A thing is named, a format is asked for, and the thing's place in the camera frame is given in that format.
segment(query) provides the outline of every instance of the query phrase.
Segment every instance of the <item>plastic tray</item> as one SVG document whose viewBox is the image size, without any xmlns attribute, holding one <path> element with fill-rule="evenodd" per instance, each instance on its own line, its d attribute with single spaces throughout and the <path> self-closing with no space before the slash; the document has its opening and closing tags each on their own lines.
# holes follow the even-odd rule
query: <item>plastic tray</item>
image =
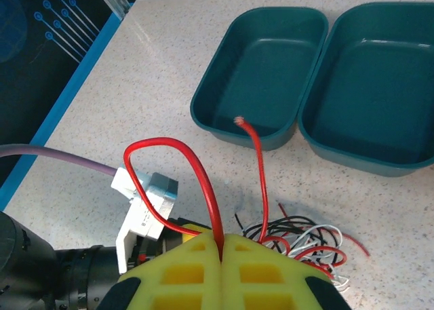
<svg viewBox="0 0 434 310">
<path fill-rule="evenodd" d="M 434 163 L 434 4 L 371 3 L 344 13 L 299 114 L 316 154 L 403 176 Z"/>
<path fill-rule="evenodd" d="M 266 7 L 230 25 L 193 96 L 191 116 L 215 137 L 252 147 L 242 115 L 265 150 L 285 144 L 328 31 L 316 9 Z"/>
</svg>

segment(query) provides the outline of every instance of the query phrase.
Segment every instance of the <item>countertop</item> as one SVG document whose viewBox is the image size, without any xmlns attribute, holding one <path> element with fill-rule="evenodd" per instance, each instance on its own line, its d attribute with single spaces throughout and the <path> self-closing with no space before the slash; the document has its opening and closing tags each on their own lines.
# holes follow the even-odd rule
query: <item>countertop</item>
<svg viewBox="0 0 434 310">
<path fill-rule="evenodd" d="M 226 232 L 239 233 L 234 212 L 260 219 L 255 152 L 215 139 L 190 117 L 191 97 L 229 24 L 260 6 L 309 6 L 332 26 L 345 10 L 370 1 L 432 0 L 141 0 L 76 95 L 47 146 L 120 166 L 136 140 L 171 136 L 199 156 L 215 188 Z M 300 132 L 264 153 L 272 217 L 277 202 L 359 238 L 341 269 L 353 309 L 434 309 L 434 167 L 383 178 L 324 161 Z M 179 152 L 149 148 L 133 157 L 144 172 L 179 181 L 173 216 L 209 223 L 199 185 Z M 129 203 L 111 178 L 38 157 L 6 212 L 55 248 L 112 246 Z"/>
</svg>

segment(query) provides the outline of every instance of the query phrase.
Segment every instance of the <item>stripped wire end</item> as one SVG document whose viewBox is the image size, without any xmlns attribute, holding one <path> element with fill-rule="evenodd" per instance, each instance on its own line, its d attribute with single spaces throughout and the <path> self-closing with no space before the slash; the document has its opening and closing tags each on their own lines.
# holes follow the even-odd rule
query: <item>stripped wire end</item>
<svg viewBox="0 0 434 310">
<path fill-rule="evenodd" d="M 244 118 L 241 115 L 239 115 L 238 117 L 235 117 L 234 120 L 233 120 L 233 122 L 234 122 L 235 125 L 238 125 L 238 126 L 240 126 L 243 123 L 245 123 Z"/>
</svg>

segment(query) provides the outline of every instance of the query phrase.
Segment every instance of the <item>yellow foam cutout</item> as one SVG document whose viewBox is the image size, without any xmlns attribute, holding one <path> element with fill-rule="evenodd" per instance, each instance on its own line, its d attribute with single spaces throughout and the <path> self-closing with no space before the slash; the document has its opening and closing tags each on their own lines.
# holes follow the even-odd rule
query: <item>yellow foam cutout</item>
<svg viewBox="0 0 434 310">
<path fill-rule="evenodd" d="M 141 279 L 128 310 L 321 310 L 308 276 L 329 282 L 322 272 L 239 235 L 225 235 L 220 263 L 212 234 L 202 233 L 120 281 Z"/>
</svg>

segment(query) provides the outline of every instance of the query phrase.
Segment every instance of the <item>purple cable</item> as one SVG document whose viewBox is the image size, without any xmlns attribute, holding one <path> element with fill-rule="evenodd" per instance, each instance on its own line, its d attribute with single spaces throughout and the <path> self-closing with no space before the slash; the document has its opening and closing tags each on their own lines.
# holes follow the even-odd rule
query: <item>purple cable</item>
<svg viewBox="0 0 434 310">
<path fill-rule="evenodd" d="M 53 159 L 60 159 L 62 161 L 74 163 L 79 166 L 84 166 L 86 168 L 108 174 L 109 176 L 115 176 L 117 171 L 117 169 L 110 166 L 106 166 L 90 159 L 85 159 L 81 156 L 58 151 L 57 149 L 51 149 L 49 147 L 27 144 L 0 145 L 0 157 L 10 155 L 41 155 L 46 157 L 52 157 Z"/>
</svg>

